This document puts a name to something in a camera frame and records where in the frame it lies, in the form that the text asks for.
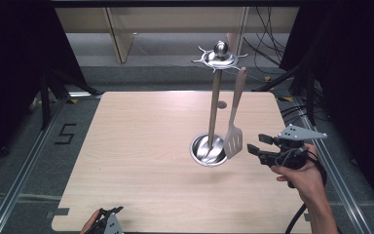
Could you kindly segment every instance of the black curtain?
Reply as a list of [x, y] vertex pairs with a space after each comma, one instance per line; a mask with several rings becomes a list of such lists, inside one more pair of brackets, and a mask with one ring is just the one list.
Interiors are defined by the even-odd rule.
[[[317, 13], [303, 11], [302, 17], [314, 18]], [[305, 70], [315, 72], [330, 117], [374, 189], [374, 1], [340, 1], [319, 21], [318, 26], [326, 25], [324, 33], [305, 45], [295, 42], [306, 33], [304, 23], [294, 25], [299, 34], [290, 36], [289, 42], [293, 42], [286, 52], [296, 51], [287, 55], [287, 59], [296, 60], [283, 66], [302, 62]], [[307, 56], [297, 53], [303, 50]], [[300, 72], [291, 89], [297, 93], [307, 84], [308, 76]]]
[[37, 1], [0, 1], [0, 149], [39, 91], [46, 69], [86, 84], [55, 9]]

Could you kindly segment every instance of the round base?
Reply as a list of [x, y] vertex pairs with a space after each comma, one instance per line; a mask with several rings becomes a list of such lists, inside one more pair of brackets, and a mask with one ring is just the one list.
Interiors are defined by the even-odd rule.
[[218, 135], [214, 135], [211, 148], [208, 148], [208, 134], [194, 138], [190, 145], [190, 154], [194, 161], [205, 167], [216, 167], [227, 160], [223, 149], [223, 138]]

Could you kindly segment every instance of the handle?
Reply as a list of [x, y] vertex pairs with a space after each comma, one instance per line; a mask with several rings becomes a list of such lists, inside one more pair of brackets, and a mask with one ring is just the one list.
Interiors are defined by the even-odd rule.
[[233, 108], [239, 107], [240, 99], [242, 98], [242, 93], [245, 85], [245, 76], [247, 75], [247, 70], [242, 67], [239, 71], [238, 77], [236, 78], [235, 93], [233, 94]]
[[240, 99], [242, 98], [246, 75], [247, 75], [247, 70], [245, 69], [245, 67], [242, 67], [236, 78], [235, 92], [233, 93], [232, 112], [230, 114], [229, 124], [233, 124], [236, 118], [236, 112], [239, 107]]
[[210, 121], [208, 126], [208, 143], [209, 149], [213, 146], [215, 119], [217, 117], [217, 102], [220, 94], [221, 70], [216, 70], [213, 78], [213, 89], [211, 96]]

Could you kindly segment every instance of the gray floor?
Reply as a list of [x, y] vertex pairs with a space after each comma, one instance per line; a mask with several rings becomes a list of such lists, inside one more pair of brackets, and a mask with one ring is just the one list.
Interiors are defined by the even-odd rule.
[[[257, 45], [255, 35], [245, 35], [246, 39]], [[211, 90], [212, 71], [202, 64], [192, 63], [199, 59], [203, 49], [210, 50], [218, 40], [225, 40], [223, 34], [137, 34], [135, 35], [131, 54], [125, 64], [118, 64], [114, 58], [109, 35], [69, 34], [77, 60], [90, 86], [101, 91], [161, 91], [161, 90]], [[285, 44], [287, 35], [277, 35], [281, 44]], [[276, 58], [275, 53], [264, 47], [262, 50]], [[282, 71], [273, 63], [261, 57], [254, 57], [252, 50], [243, 44], [239, 66], [246, 66], [250, 79], [247, 79], [245, 91], [257, 89], [265, 84], [265, 78], [275, 79]], [[260, 71], [255, 67], [256, 60]], [[237, 71], [229, 69], [223, 72], [222, 90], [232, 90]], [[287, 88], [291, 79], [276, 86], [272, 92], [278, 98], [287, 98]], [[79, 91], [68, 87], [70, 91]], [[48, 137], [38, 154], [37, 161], [27, 175], [16, 204], [9, 212], [8, 219], [1, 233], [56, 233], [51, 228], [53, 212], [69, 179], [75, 160], [85, 139], [86, 132], [96, 111], [99, 98], [79, 98], [76, 103], [62, 104], [59, 100], [52, 103], [52, 109], [60, 110]], [[295, 105], [292, 101], [278, 101], [281, 110]], [[340, 173], [350, 194], [358, 203], [366, 224], [374, 233], [374, 192], [363, 177], [360, 169], [350, 161], [350, 154], [337, 129], [328, 120], [325, 109], [317, 107], [317, 128], [329, 138], [324, 140], [326, 148], [337, 171]], [[299, 113], [285, 116], [283, 121], [303, 127]], [[5, 194], [11, 189], [23, 162], [33, 148], [36, 138], [41, 134], [42, 113], [40, 103], [25, 116], [19, 130], [8, 145], [10, 153], [0, 156], [0, 204]], [[65, 124], [75, 124], [65, 128], [65, 133], [73, 134], [70, 144], [69, 136], [60, 136]], [[337, 223], [343, 233], [358, 232], [350, 211], [344, 206], [341, 194], [329, 180], [326, 191], [332, 205]]]

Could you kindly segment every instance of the slotted spatula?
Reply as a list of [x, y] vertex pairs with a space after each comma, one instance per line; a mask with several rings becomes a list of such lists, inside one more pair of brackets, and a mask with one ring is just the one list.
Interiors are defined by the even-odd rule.
[[229, 129], [224, 137], [223, 148], [227, 159], [231, 159], [243, 149], [243, 132], [234, 125], [236, 112], [242, 97], [247, 71], [245, 67], [239, 71], [236, 78], [235, 92], [233, 93], [232, 112], [230, 113]]

